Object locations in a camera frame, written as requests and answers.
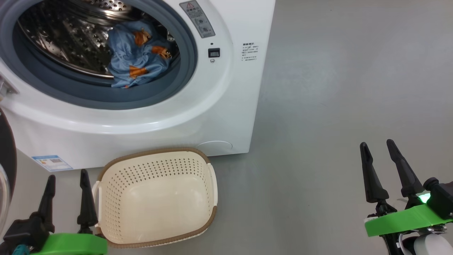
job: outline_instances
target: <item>gray rubber seal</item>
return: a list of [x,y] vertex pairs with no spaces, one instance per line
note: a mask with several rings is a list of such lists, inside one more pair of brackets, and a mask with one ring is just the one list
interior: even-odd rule
[[178,43],[180,57],[159,79],[128,89],[111,88],[111,80],[66,69],[42,55],[22,35],[16,20],[40,0],[0,0],[0,58],[21,79],[67,103],[97,109],[123,110],[162,102],[181,90],[197,64],[197,47],[189,27],[162,0],[128,0],[165,26]]

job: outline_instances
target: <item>metal hinge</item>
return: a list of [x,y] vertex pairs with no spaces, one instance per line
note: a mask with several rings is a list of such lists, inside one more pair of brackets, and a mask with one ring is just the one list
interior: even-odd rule
[[2,101],[6,95],[12,93],[17,93],[17,91],[5,79],[3,79],[3,77],[0,76],[0,101]]

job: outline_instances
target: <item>warning label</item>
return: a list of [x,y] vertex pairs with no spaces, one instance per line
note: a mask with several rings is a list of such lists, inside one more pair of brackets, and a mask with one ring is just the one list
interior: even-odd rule
[[242,44],[242,57],[241,61],[252,61],[258,58],[259,46],[255,43]]
[[204,14],[203,9],[197,1],[189,1],[179,4],[179,6],[184,10],[184,12],[192,20],[192,23],[197,28],[200,33],[201,38],[215,36],[216,33],[212,29],[211,23]]
[[52,156],[39,156],[32,157],[39,165],[46,168],[50,172],[71,170],[72,167],[68,165],[63,159],[57,155]]

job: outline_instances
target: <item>blue fabric with orange pattern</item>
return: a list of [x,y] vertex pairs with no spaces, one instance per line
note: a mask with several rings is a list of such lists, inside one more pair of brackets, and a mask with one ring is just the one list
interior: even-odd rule
[[170,64],[170,45],[146,20],[115,25],[108,32],[112,54],[108,66],[113,88],[145,84],[165,72]]

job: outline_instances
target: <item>green plastic part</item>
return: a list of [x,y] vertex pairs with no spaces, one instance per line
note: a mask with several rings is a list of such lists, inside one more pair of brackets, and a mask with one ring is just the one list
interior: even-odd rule
[[368,236],[377,236],[445,224],[451,221],[453,220],[443,220],[428,205],[424,204],[365,222],[365,229]]
[[91,234],[58,233],[50,235],[40,252],[33,255],[107,254],[107,240]]

